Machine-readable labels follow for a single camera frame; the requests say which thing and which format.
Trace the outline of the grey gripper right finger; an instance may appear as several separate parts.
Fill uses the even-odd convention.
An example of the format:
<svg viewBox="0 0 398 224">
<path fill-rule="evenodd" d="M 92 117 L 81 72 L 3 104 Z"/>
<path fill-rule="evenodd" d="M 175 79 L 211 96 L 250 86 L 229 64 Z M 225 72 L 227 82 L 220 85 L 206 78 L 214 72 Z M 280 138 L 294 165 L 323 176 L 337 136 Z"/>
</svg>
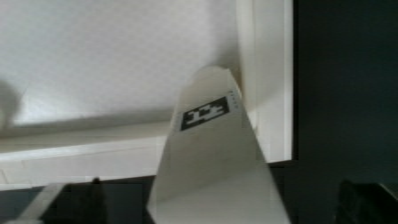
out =
<svg viewBox="0 0 398 224">
<path fill-rule="evenodd" d="M 398 183 L 341 182 L 334 224 L 398 224 Z"/>
</svg>

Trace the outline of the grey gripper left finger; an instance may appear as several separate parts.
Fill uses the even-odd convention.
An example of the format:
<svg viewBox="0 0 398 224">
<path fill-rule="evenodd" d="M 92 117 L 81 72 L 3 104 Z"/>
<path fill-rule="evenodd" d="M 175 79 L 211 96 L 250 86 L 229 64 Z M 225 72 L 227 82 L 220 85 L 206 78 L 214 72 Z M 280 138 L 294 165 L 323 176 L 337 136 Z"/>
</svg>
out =
<svg viewBox="0 0 398 224">
<path fill-rule="evenodd" d="M 10 224 L 104 224 L 104 193 L 99 179 L 49 184 Z"/>
</svg>

